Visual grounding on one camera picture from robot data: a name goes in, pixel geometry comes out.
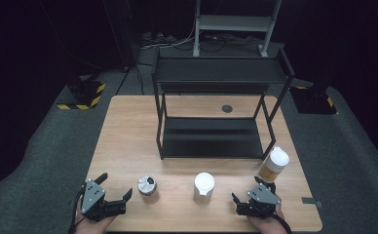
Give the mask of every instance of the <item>black metal frame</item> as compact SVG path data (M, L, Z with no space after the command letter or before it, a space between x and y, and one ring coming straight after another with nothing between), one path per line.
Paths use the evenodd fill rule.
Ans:
M216 60L225 60L225 59L246 59L246 60L256 60L256 61L268 61L268 59L275 60L278 63L278 66L281 68L281 73L283 74L283 80L276 80L275 82L272 81L259 81L259 80L251 80L249 81L218 81L218 80L203 80L203 81L197 81L197 80L178 80L178 78L174 80L168 80L168 81L162 81L162 78L159 79L158 72L158 62L162 60L163 58L160 57L159 49L156 50L154 62L153 62L153 68L152 68L152 82L153 82L153 88L154 88L154 95L155 95L155 101L156 101L156 108L158 113L158 131L156 135L156 142L158 145L159 153L161 156L161 159L163 160L165 157L175 157L175 156L168 156L165 155L165 150L163 148L163 145L161 143L161 133L162 129L165 126L167 120L173 118L173 119L185 119L185 117L170 117L168 115L167 111L167 104L166 104L166 94L246 94L246 95L259 95L261 96L256 109L254 111L254 114L252 117L245 117L245 118L216 118L219 120L253 120L254 123L256 122L256 117L259 113L259 109L262 107L263 113L265 116L265 120L267 123L267 127L270 133L271 142L269 143L267 149L265 152L262 151L262 155L256 155L254 157L247 157L247 158L256 158L256 159L262 159L265 160L269 152L271 151L272 147L274 146L276 139L275 134L272 128L272 121L274 119L274 116L278 110L278 108L281 105L281 101L284 98L284 95L286 94L289 85L294 78L294 72L293 69L286 57L286 54L284 53L283 49L280 49L278 55L275 58L165 58L165 59L187 59L189 62L196 59L213 59L213 62ZM278 96L278 100L272 110L271 113L268 112L266 103L265 103L265 96L266 92L269 88L270 84L274 83L283 83L283 89L281 93ZM159 89L161 90L161 96L162 96L162 102L160 102L160 96L159 96ZM215 118L204 118L204 117L191 117L186 118L191 120L214 120ZM257 129L257 126L255 127L256 133L258 134L259 139L259 132ZM187 156L180 156L180 157L213 157L213 156L196 156L196 155L187 155Z

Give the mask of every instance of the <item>small object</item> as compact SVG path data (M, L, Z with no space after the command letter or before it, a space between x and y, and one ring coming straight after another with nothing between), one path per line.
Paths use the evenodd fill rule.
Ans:
M214 187L214 178L211 174L200 173L195 178L194 200L198 204L210 202Z
M259 176L267 182L273 182L288 163L289 156L279 147L274 147L259 170Z
M142 177L137 183L137 188L143 197L143 201L147 204L156 203L160 198L158 183L153 176L146 175Z

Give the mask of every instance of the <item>robotic arm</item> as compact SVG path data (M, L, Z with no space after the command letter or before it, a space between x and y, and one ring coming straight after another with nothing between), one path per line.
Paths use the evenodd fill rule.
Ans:
M250 200L242 203L240 199L232 193L232 198L237 204L238 215L248 215L260 218L272 217L279 221L287 233L292 233L289 225L280 218L275 210L275 206L281 201L275 196L275 183L268 183L259 177L255 177L258 186L247 192Z
M114 215L124 215L126 213L126 203L132 197L132 189L130 189L122 200L107 202L104 200L106 191L100 186L107 179L107 173L102 174L96 180L89 179L82 185L79 193L76 196L73 219L71 227L68 231L69 234L74 233L78 223L74 223L76 217L77 202L81 199L81 213L84 217L100 221L106 217Z

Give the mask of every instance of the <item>white paper cup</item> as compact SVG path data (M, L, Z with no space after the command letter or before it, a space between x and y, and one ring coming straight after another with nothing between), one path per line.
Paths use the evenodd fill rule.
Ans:
M261 170L259 170L259 176L267 182L273 182L288 163L289 156L279 147L274 147Z
M198 204L210 202L214 187L214 178L211 174L200 173L195 178L194 200Z

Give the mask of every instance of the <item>yellow and black hazard tape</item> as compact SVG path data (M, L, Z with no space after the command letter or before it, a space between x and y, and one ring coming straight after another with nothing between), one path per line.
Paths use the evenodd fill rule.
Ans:
M101 94L103 93L103 90L105 88L105 84L101 84L98 89L95 92L95 96L90 104L84 104L84 103L58 103L57 108L58 109L92 109L95 108L95 106L100 101Z
M308 87L303 86L296 86L295 88L300 90L308 90ZM327 97L326 101L328 101L329 107L334 107L334 102L332 101L331 97Z

